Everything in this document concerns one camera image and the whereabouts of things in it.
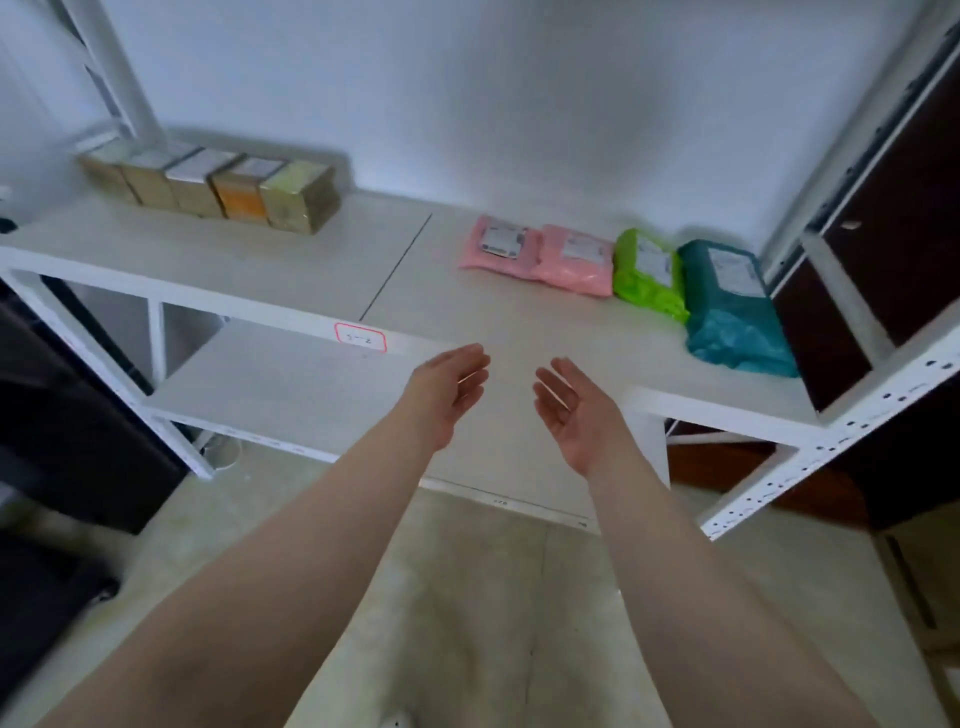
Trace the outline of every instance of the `box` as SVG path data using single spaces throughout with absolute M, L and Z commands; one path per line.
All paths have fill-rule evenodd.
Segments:
M 167 181 L 183 212 L 201 217 L 223 217 L 220 198 L 213 191 L 210 177 L 230 166 L 243 155 L 219 149 L 204 149 L 166 171 Z
M 124 179 L 144 207 L 177 209 L 177 200 L 163 172 L 181 159 L 200 151 L 193 144 L 174 142 L 141 152 L 120 164 Z
M 292 161 L 260 184 L 267 219 L 278 230 L 312 235 L 340 208 L 333 186 L 336 170 L 325 164 Z
M 139 152 L 140 145 L 133 139 L 117 137 L 96 149 L 84 152 L 77 161 L 87 178 L 100 191 L 133 205 L 140 201 L 124 179 L 120 162 Z
M 269 225 L 267 208 L 260 197 L 260 183 L 279 171 L 286 162 L 248 157 L 217 172 L 210 181 L 230 220 Z

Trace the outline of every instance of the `shelf board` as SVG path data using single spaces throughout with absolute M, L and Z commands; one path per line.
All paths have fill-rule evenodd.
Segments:
M 351 193 L 317 234 L 205 220 L 90 194 L 0 237 L 0 265 L 286 328 L 357 321 L 429 206 Z
M 664 417 L 789 445 L 819 435 L 801 379 L 700 361 L 685 348 L 684 327 L 667 316 L 619 299 L 459 270 L 475 220 L 475 212 L 436 207 L 364 324 L 449 344 L 483 342 L 494 368 L 523 381 L 551 356 L 567 355 L 622 404 Z
M 520 221 L 545 222 L 530 217 Z M 87 195 L 0 238 L 0 266 L 327 339 L 339 338 L 338 323 L 361 322 L 382 330 L 389 352 L 419 361 L 480 341 L 514 386 L 565 354 L 631 411 L 787 445 L 822 436 L 800 379 L 706 364 L 666 316 L 458 270 L 475 219 L 354 192 L 308 237 Z
M 158 415 L 333 460 L 394 405 L 418 361 L 234 320 L 148 399 Z M 584 480 L 564 463 L 522 388 L 493 372 L 427 476 L 593 520 Z M 661 418 L 632 414 L 637 441 L 669 482 Z

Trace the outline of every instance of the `package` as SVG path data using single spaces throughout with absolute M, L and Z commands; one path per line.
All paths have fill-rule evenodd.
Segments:
M 224 209 L 210 177 L 240 157 L 236 152 L 203 149 L 168 168 L 164 174 L 177 199 L 177 207 L 200 217 L 223 217 Z
M 542 239 L 538 230 L 481 215 L 470 231 L 460 267 L 486 268 L 518 279 L 536 280 L 534 268 L 540 259 Z
M 177 209 L 177 199 L 163 172 L 181 159 L 200 151 L 192 144 L 175 142 L 152 147 L 120 164 L 124 179 L 144 207 Z
M 575 293 L 613 295 L 613 243 L 585 232 L 544 225 L 534 277 Z
M 292 161 L 260 184 L 267 220 L 278 230 L 312 235 L 340 209 L 333 186 L 336 170 L 311 161 Z
M 800 376 L 756 257 L 709 240 L 691 240 L 679 253 L 690 310 L 690 353 L 731 369 Z
M 260 184 L 286 162 L 247 157 L 210 178 L 230 220 L 269 225 L 267 208 L 260 197 Z
M 132 205 L 140 201 L 133 193 L 120 169 L 120 162 L 140 151 L 133 139 L 117 137 L 77 157 L 87 178 L 100 191 Z
M 633 305 L 653 308 L 686 323 L 684 273 L 677 254 L 653 235 L 630 228 L 613 252 L 613 293 Z

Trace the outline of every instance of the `lower shelf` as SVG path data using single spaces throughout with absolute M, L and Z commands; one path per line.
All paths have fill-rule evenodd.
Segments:
M 390 410 L 418 364 L 233 320 L 148 404 L 175 422 L 333 461 Z M 494 363 L 484 398 L 434 457 L 425 484 L 592 529 L 586 483 L 563 461 L 533 398 L 529 386 L 498 376 Z M 628 423 L 669 483 L 662 419 L 632 412 Z

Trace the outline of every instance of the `plastic mailer bag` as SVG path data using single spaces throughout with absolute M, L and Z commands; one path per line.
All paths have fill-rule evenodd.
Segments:
M 538 230 L 481 215 L 464 246 L 460 268 L 486 268 L 507 276 L 535 280 L 543 235 Z
M 613 254 L 613 293 L 628 303 L 653 308 L 681 324 L 684 306 L 683 265 L 677 254 L 652 236 L 630 228 L 616 239 Z
M 744 372 L 800 376 L 756 257 L 709 240 L 691 240 L 678 253 L 690 311 L 690 353 Z
M 537 279 L 574 293 L 613 295 L 612 242 L 556 225 L 544 225 L 542 231 Z

